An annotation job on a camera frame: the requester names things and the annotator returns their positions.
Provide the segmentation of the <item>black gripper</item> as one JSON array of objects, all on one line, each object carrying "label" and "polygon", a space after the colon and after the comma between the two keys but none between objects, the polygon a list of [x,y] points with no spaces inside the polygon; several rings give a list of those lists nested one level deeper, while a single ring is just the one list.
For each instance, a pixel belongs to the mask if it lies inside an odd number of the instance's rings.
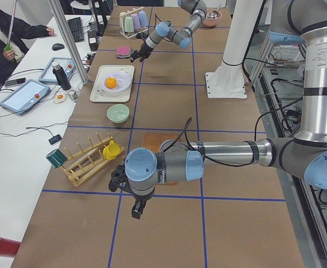
[{"label": "black gripper", "polygon": [[115,192],[118,188],[126,193],[131,194],[135,198],[135,203],[131,210],[131,216],[135,219],[140,219],[146,202],[153,197],[154,190],[150,190],[148,194],[136,194],[133,192],[128,177],[125,173],[125,165],[120,164],[112,173],[111,180],[108,184],[108,188],[111,192]]},{"label": "black gripper", "polygon": [[130,61],[134,62],[136,59],[139,59],[140,62],[143,62],[145,59],[147,59],[153,49],[146,43],[146,39],[149,37],[148,33],[138,33],[136,35],[137,39],[143,40],[143,44],[140,47],[140,50],[135,50],[131,54]]}]

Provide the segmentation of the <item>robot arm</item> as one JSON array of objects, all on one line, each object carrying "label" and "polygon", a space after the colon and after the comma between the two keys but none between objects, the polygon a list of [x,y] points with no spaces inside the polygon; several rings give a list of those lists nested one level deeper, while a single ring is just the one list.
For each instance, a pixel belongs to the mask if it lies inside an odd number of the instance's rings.
[{"label": "robot arm", "polygon": [[[265,1],[237,1],[226,51],[221,65],[206,73],[207,91],[213,88],[214,98],[242,97],[243,61]],[[135,50],[131,62],[148,59],[164,38],[186,48],[193,33],[207,18],[204,1],[177,1],[191,18],[183,30],[175,30],[171,22],[163,21],[151,33],[145,34],[140,50]],[[167,140],[160,151],[146,148],[131,150],[123,163],[111,174],[108,188],[118,188],[135,198],[132,217],[140,219],[147,200],[154,196],[157,184],[171,181],[192,181],[203,177],[203,164],[241,167],[253,164],[272,166],[320,189],[327,189],[327,1],[273,1],[271,30],[274,44],[305,44],[304,90],[300,130],[293,138],[264,138],[243,142],[193,142],[186,130],[175,140]]]},{"label": "robot arm", "polygon": [[206,19],[207,8],[204,1],[201,0],[182,0],[177,1],[177,4],[181,9],[187,11],[191,15],[188,23],[178,31],[169,21],[159,22],[150,34],[143,35],[143,44],[141,45],[140,50],[135,50],[131,53],[131,63],[136,59],[139,59],[140,62],[147,59],[164,38],[167,38],[170,42],[178,45],[180,48],[188,48],[192,41],[193,33]]}]

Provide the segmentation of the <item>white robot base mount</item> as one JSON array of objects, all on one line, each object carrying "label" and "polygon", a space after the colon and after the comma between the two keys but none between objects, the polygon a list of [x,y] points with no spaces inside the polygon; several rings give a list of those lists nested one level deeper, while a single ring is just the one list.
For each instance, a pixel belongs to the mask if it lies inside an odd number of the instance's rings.
[{"label": "white robot base mount", "polygon": [[243,61],[264,5],[264,0],[236,1],[221,65],[214,72],[206,73],[209,98],[247,97]]}]

